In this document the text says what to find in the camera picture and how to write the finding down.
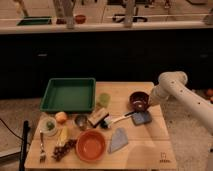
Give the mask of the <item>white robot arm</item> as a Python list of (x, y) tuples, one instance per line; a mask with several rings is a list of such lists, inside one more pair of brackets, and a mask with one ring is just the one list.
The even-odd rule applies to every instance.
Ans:
[(161, 73), (158, 84), (149, 95), (149, 105), (158, 105), (169, 96), (173, 96), (213, 135), (213, 104), (189, 90), (186, 87), (187, 82), (187, 74), (183, 71)]

